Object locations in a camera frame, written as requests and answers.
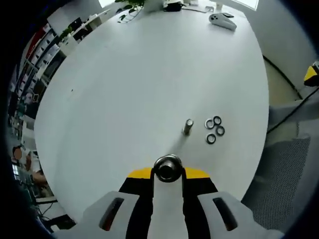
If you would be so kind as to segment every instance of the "black cable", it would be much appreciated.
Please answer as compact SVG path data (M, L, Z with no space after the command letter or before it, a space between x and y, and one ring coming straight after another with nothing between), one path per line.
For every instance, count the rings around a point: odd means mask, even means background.
M51 203L50 207L48 207L43 213L42 216L52 207L53 203Z
M51 220L50 218L47 218L47 217L45 217L45 216L41 216L42 218L46 218L46 219L48 219L48 220Z
M286 82L290 85L290 87L295 91L297 96L299 97L300 100L303 99L303 97L300 95L299 91L295 87L295 85L289 80L289 78L271 61L269 60L266 56L263 55L263 58L265 61L267 61L272 67L275 68L275 70L286 80Z
M41 204L49 204L49 203L57 203L58 200L54 199L51 201L43 201L43 202L36 202L37 205L41 205Z
M303 106L304 103L317 91L319 90L319 87L317 87L311 94L309 94L306 98L303 99L303 101L294 108L286 117L284 117L279 123L277 123L274 127L272 127L270 130L267 131L267 133L270 133L274 131L276 128L278 128L282 123L284 123L290 116L292 116L301 106Z

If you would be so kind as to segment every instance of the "metal cylinder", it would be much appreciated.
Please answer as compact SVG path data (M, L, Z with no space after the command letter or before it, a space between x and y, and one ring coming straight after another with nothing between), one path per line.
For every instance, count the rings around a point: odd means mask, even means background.
M182 173L183 166L179 157L173 154L163 156L156 160L153 171L162 182L176 181Z
M185 126L182 130L183 134L189 135L190 134L190 129L192 128L194 124L194 121L192 119L186 120Z

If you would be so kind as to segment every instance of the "washer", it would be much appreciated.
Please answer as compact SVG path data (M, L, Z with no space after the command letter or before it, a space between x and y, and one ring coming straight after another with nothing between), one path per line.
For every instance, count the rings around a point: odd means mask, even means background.
M205 128L212 129L216 125L221 124L221 118L219 116L215 116L213 119L209 118L205 121Z
M214 117L214 126L215 125L221 125L221 117L219 116Z
M225 134L225 128L223 126L221 126L221 125L217 126L216 134L218 136L223 136Z
M209 133L208 135L206 135L206 142L208 144L213 144L214 142L216 142L216 136L213 133Z

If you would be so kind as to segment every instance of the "wall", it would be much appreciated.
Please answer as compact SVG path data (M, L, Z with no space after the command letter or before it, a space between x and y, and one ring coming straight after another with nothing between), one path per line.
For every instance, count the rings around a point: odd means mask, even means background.
M68 25L78 17L85 21L90 15L100 12L102 12L102 7L98 0L73 0L60 7L47 20L54 31L61 35Z
M312 89L304 87L303 79L318 56L289 10L279 0L259 0L257 11L231 0L220 1L245 13L263 55L291 80L302 96L308 95Z
M114 0L98 0L98 1L99 1L102 8L112 4L114 2Z
M105 21L105 20L108 20L108 19L114 17L116 15L117 10L119 8L126 6L126 5L127 5L127 3L125 3L125 2L113 2L109 5L106 5L105 7L103 7L102 11L107 10L107 9L109 9L110 11L108 11L108 13L104 17L101 18L102 21Z

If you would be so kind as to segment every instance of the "window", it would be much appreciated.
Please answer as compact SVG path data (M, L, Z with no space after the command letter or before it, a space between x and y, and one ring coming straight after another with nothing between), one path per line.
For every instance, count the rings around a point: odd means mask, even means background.
M18 166L16 165L12 165L12 170L13 170L13 175L14 175L14 178L16 180L19 180L19 172L18 172Z
M107 5L110 5L111 3L114 3L115 0L99 0L101 7L105 7Z
M234 1L236 3L239 3L241 5L244 5L248 8L251 8L252 10L256 10L257 6L258 6L258 0L198 0L199 2L204 2L204 3L208 3L208 2L213 2L212 6L215 6L215 2L220 2L221 4L225 4L228 5L232 8L236 8L234 7L231 2Z
M233 1L243 4L249 8L252 8L253 10L256 10L258 6L258 0L233 0Z

